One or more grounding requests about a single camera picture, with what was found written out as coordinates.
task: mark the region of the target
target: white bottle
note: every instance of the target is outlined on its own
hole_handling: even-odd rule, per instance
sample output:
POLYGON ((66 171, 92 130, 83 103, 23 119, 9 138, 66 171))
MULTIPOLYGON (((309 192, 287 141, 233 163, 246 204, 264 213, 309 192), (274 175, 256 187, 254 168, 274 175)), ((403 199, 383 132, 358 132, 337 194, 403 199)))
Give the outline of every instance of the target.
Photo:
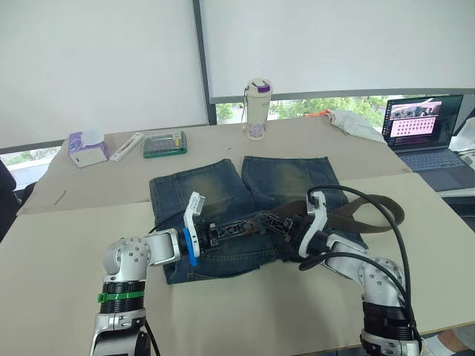
POLYGON ((272 84, 267 79, 249 80, 246 87, 246 135, 252 141, 264 138, 269 114, 272 84))

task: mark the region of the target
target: purple tissue box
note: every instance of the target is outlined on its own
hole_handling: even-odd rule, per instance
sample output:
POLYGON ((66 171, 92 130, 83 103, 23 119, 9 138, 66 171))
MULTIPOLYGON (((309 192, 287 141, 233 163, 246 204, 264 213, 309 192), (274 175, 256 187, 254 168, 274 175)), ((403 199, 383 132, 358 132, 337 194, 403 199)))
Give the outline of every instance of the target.
POLYGON ((74 164, 80 168, 108 160, 105 142, 102 141, 95 145, 84 145, 82 142, 82 132, 75 132, 69 135, 68 154, 74 164))

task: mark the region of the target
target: denim shorts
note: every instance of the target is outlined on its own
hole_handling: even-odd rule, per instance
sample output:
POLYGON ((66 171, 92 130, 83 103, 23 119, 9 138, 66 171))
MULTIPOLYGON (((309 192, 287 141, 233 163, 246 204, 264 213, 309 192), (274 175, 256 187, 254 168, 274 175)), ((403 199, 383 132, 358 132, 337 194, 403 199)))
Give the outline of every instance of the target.
MULTIPOLYGON (((275 159, 246 156, 242 179, 229 159, 150 181, 157 230, 184 227, 183 213, 192 191, 206 197, 201 215, 194 219, 218 224, 241 220, 257 211, 271 210, 302 200, 318 184, 338 184, 328 158, 275 159)), ((346 204, 341 191, 325 191, 327 210, 346 204)), ((358 234, 345 234, 364 243, 358 234)), ((163 266, 168 284, 233 277, 278 259, 269 234, 250 234, 226 240, 219 249, 202 253, 197 266, 188 256, 163 266)))

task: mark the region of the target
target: white roller blind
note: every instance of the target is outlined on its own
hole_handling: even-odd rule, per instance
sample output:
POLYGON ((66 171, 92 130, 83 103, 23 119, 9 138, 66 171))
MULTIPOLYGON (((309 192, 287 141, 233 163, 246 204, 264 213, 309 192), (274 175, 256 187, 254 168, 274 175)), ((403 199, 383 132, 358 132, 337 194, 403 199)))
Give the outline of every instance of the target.
POLYGON ((190 0, 0 0, 0 148, 205 122, 190 0))
POLYGON ((475 88, 474 0, 202 0, 212 102, 274 93, 475 88))

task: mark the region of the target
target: table surface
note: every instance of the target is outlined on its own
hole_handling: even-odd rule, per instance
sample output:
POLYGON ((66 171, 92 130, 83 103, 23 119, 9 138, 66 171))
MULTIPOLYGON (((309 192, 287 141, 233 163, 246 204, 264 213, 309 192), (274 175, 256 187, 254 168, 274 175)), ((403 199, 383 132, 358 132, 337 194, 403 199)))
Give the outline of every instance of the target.
MULTIPOLYGON (((418 174, 342 182, 392 197, 421 332, 475 320, 475 235, 418 174)), ((382 224, 365 206, 356 218, 382 224)), ((23 214, 0 244, 0 355, 86 355, 99 310, 102 254, 153 225, 149 202, 23 214)), ((401 262, 392 232, 367 234, 370 253, 401 262)), ((317 266, 270 263, 223 280, 166 285, 148 270, 147 318, 162 355, 299 355, 359 344, 362 289, 317 266)))
MULTIPOLYGON (((174 130, 146 131, 147 135, 174 130)), ((328 156, 339 180, 411 172, 384 144, 345 134, 326 117, 268 122, 263 141, 252 142, 240 125, 183 129, 187 154, 144 159, 139 143, 120 162, 77 168, 67 155, 67 141, 51 162, 20 214, 110 206, 150 199, 148 181, 155 177, 197 168, 228 158, 237 172, 244 156, 311 158, 328 156)), ((131 133, 106 136, 109 153, 131 133)))

